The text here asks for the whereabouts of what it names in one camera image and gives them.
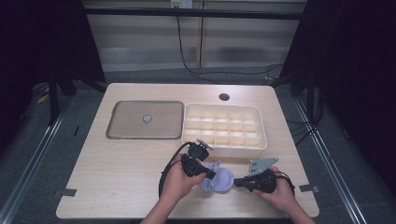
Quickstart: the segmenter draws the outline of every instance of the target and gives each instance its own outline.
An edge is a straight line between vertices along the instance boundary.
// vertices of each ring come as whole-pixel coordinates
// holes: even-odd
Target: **gray floor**
[[[205,72],[243,72],[255,73],[265,68],[212,68]],[[270,73],[276,77],[279,70]],[[241,75],[230,73],[211,73],[197,75],[215,80],[220,84],[261,85],[265,83],[264,74]],[[115,72],[106,74],[107,84],[111,82],[143,83],[203,83],[215,84],[208,80],[192,76],[185,69],[160,71]],[[60,201],[53,197],[57,189],[64,189],[88,134],[96,110],[103,94],[77,83],[78,92],[72,98],[61,95],[61,105],[68,100],[62,124],[49,145],[47,154],[39,166],[35,178],[27,190],[12,223],[134,223],[132,220],[61,220],[56,217],[56,207]],[[290,96],[289,85],[276,88],[276,95],[287,120],[302,121]],[[41,136],[47,130],[49,121],[49,101],[41,105],[35,99],[29,105],[21,121],[19,133],[9,146],[7,154],[0,159],[0,204],[4,205],[9,194],[16,186],[30,158],[35,153]],[[291,134],[298,142],[306,133],[304,125],[290,122]],[[359,149],[352,140],[344,136],[341,124],[324,105],[324,116],[318,130],[322,135],[336,166],[346,181],[352,195],[359,204],[367,223],[396,223],[396,202],[375,171],[365,162]],[[320,214],[315,217],[317,223],[353,223],[345,203],[337,191],[318,150],[308,135],[297,146],[309,182],[319,188],[315,194]],[[183,223],[185,220],[172,220],[169,223]],[[206,220],[205,223],[289,223],[287,220]]]

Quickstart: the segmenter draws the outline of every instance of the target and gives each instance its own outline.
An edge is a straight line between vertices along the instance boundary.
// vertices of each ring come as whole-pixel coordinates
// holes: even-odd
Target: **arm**
[[[163,193],[160,199],[143,219],[142,224],[164,223],[178,201],[189,194],[193,186],[205,179],[206,174],[200,174],[195,177],[188,177],[184,174],[180,159],[181,154],[178,154],[175,158],[175,161],[178,162],[172,166],[163,183]]]
[[[273,166],[270,168],[274,172],[279,170]],[[295,224],[314,224],[314,220],[305,212],[305,210],[298,204],[293,193],[291,192],[289,183],[285,179],[278,179],[276,181],[276,189],[273,193],[264,193],[254,189],[254,192],[280,211],[286,213]]]

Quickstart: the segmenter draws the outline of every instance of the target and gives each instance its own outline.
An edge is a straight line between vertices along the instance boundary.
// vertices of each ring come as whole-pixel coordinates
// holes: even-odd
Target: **ice cube tray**
[[[185,106],[182,142],[201,138],[210,156],[254,159],[267,147],[259,108],[248,105]]]

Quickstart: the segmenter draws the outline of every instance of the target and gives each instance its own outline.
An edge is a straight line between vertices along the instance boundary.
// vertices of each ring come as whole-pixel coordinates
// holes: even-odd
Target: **table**
[[[222,101],[219,95],[230,95]],[[288,174],[296,186],[296,198],[311,217],[318,215],[312,191],[301,192],[308,180],[292,141],[288,125],[273,88],[266,86],[194,84],[110,84],[86,142],[71,174],[56,215],[59,218],[143,218],[158,200],[161,171],[180,139],[114,140],[106,138],[112,110],[118,101],[181,101],[217,105],[253,105],[262,112],[268,142],[262,157],[278,157],[276,166]],[[247,175],[249,160],[223,158],[222,167],[235,177]],[[225,194],[194,187],[181,200],[170,218],[277,218],[286,215],[245,188],[232,187]]]

